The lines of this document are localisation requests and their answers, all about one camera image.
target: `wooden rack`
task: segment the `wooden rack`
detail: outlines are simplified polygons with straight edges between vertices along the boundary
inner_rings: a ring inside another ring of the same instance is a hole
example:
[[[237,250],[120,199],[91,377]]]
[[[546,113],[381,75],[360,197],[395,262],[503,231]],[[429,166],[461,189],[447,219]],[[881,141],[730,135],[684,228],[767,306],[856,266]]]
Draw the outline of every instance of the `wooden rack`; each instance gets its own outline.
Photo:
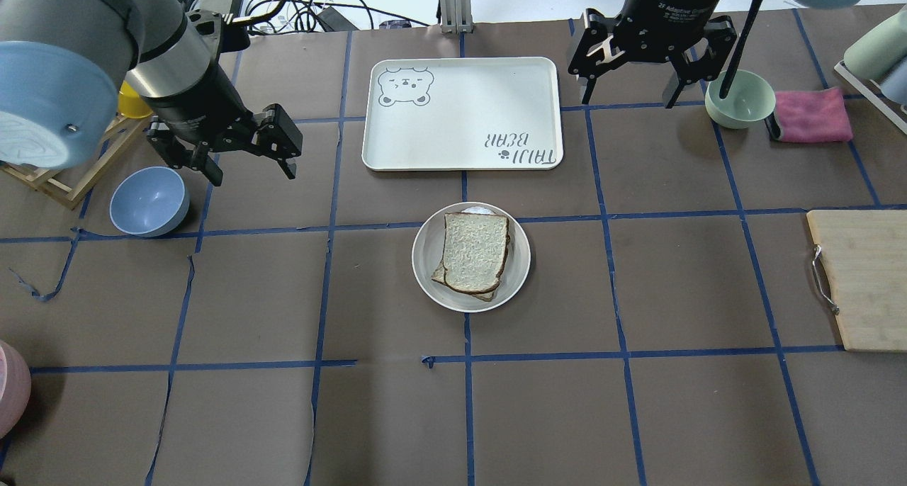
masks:
[[[49,198],[72,210],[82,202],[82,199],[85,199],[88,191],[113,166],[116,159],[126,153],[134,138],[145,131],[147,124],[148,118],[130,119],[117,115],[101,137],[101,144],[110,141],[104,153],[73,186],[65,185],[55,179],[59,173],[64,172],[64,169],[40,169],[40,167],[19,166],[18,164],[0,164],[0,171],[6,172],[32,189],[45,193]]]

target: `blue bowl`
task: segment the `blue bowl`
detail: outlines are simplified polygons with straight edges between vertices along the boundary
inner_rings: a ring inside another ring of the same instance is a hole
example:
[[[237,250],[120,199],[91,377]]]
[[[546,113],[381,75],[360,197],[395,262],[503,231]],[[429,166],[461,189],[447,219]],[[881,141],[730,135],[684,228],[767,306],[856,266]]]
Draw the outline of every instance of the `blue bowl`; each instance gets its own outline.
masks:
[[[111,222],[123,233],[159,237],[188,212],[188,189],[169,167],[146,167],[124,179],[111,198]]]

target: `black stick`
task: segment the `black stick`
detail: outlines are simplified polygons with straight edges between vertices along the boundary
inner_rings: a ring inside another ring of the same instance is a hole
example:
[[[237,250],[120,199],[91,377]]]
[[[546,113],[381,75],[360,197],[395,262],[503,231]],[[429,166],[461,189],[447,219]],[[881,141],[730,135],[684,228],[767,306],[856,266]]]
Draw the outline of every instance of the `black stick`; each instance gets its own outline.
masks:
[[[755,15],[758,14],[761,6],[762,0],[753,0],[751,5],[749,5],[749,13],[746,14],[746,23],[743,26],[743,32],[740,33],[738,44],[734,47],[734,55],[731,56],[731,62],[728,64],[728,72],[725,73],[725,79],[721,82],[721,90],[719,91],[719,98],[721,99],[728,98],[728,92],[731,90],[731,84],[734,83],[736,70],[738,70],[738,67],[740,66],[740,57],[743,57],[743,47],[744,44],[746,44],[746,37],[749,36],[749,30],[753,28]]]

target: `white plate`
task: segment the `white plate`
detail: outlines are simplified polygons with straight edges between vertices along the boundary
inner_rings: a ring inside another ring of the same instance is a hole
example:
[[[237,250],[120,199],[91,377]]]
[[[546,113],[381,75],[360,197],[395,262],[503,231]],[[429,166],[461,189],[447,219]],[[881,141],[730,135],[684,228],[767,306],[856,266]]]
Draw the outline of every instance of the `white plate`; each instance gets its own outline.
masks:
[[[557,69],[547,57],[386,60],[372,69],[369,169],[553,169],[562,159]]]
[[[432,280],[432,273],[437,269],[438,263],[441,262],[441,255],[444,253],[444,214],[461,212],[473,206],[489,209],[497,215],[507,215],[509,219],[511,242],[509,242],[507,250],[507,262],[505,270],[501,274],[501,285],[495,292],[495,298],[490,302],[483,302],[474,296],[457,293]],[[526,282],[530,260],[529,238],[526,237],[526,232],[522,230],[521,225],[508,212],[485,203],[457,203],[438,210],[422,224],[412,243],[412,272],[415,273],[415,280],[422,287],[422,291],[435,302],[457,312],[490,311],[513,298],[513,295],[516,295]]]

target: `pink towel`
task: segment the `pink towel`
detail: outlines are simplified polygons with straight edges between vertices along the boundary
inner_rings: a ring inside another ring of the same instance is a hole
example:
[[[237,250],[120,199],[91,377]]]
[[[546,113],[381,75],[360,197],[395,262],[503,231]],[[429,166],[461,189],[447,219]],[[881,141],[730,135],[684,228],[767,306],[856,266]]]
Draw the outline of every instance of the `pink towel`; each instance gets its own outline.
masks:
[[[774,113],[765,119],[773,140],[839,142],[853,138],[840,88],[778,91]]]

